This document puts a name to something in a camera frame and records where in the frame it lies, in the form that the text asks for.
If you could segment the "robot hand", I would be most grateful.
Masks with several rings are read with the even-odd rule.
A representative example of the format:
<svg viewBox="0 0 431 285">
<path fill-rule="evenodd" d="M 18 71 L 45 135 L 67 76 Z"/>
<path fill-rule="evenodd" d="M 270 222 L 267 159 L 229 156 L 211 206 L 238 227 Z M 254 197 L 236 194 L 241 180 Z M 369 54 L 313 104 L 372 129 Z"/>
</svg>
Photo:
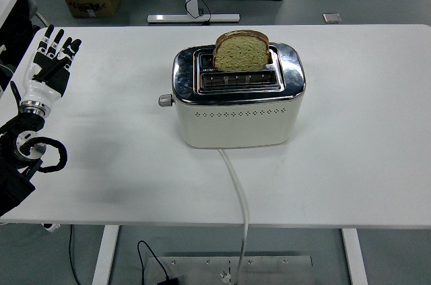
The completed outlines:
<svg viewBox="0 0 431 285">
<path fill-rule="evenodd" d="M 53 104 L 64 96 L 73 60 L 81 45 L 80 39 L 61 39 L 60 29 L 52 37 L 54 26 L 49 25 L 32 55 L 24 74 L 25 94 L 20 100 L 20 111 L 41 112 L 49 116 Z"/>
</svg>

